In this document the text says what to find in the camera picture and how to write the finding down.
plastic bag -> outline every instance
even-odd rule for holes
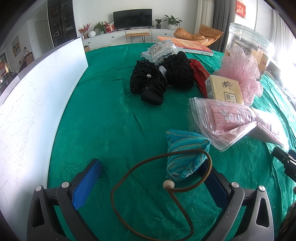
[[[193,76],[197,86],[202,92],[203,96],[207,98],[207,88],[205,86],[205,81],[210,76],[210,73],[204,68],[204,66],[196,59],[190,59],[191,68],[194,69]]]
[[[163,58],[177,54],[182,48],[174,45],[172,40],[167,39],[162,42],[158,42],[147,49],[151,54],[151,62],[159,64],[163,62]]]
[[[289,148],[276,115],[242,104],[190,98],[188,122],[190,131],[204,134],[220,151],[225,151],[245,135]]]

red decoration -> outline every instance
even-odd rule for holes
[[[235,13],[237,13],[239,16],[245,18],[246,17],[246,6],[242,4],[241,2],[237,1],[237,7],[235,10]]]
[[[3,61],[0,62],[0,69],[3,69],[4,68],[4,63]]]
[[[190,59],[191,63],[190,66],[193,71],[193,76],[197,86],[199,87],[200,91],[202,92],[203,96],[207,98],[207,89],[205,86],[206,79],[210,76],[210,73],[204,68],[204,66],[196,59]]]

television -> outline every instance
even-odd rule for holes
[[[131,9],[113,12],[115,28],[152,26],[152,9]]]

table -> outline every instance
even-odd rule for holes
[[[150,36],[149,33],[134,33],[134,34],[127,34],[126,35],[127,37],[135,37],[135,36],[142,36],[142,41],[143,43],[145,43],[145,36]]]
[[[153,43],[138,43],[100,48],[86,53],[89,67],[81,77],[60,121],[49,164],[48,188],[70,181],[93,159],[103,164],[100,178],[86,204],[79,209],[94,234],[104,240],[142,238],[131,233],[119,221],[110,203],[110,191],[136,163],[168,151],[165,132],[188,130],[188,99],[202,94],[195,85],[188,90],[167,88],[160,106],[141,101],[130,92],[130,77],[140,53]],[[214,56],[188,53],[213,74],[220,67],[222,53]],[[261,83],[264,91],[252,107],[274,112],[283,124],[290,148],[296,149],[296,111],[278,86],[266,75]],[[213,166],[230,182],[243,188],[266,187],[273,214],[274,230],[295,200],[293,181],[284,174],[283,164],[270,155],[274,144],[243,137],[224,152],[210,147]],[[137,168],[114,194],[115,206],[135,230],[150,237],[175,240],[190,229],[180,210],[163,189],[166,159]],[[191,175],[176,187],[198,180]],[[214,224],[221,209],[217,208],[204,184],[190,192],[176,194],[190,215],[195,233],[191,240],[201,240]],[[240,212],[229,236],[239,226]],[[65,233],[72,238],[61,212]]]

white beads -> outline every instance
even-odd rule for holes
[[[175,183],[170,180],[170,179],[167,179],[163,182],[163,188],[165,189],[166,187],[168,188],[174,188],[175,187]]]

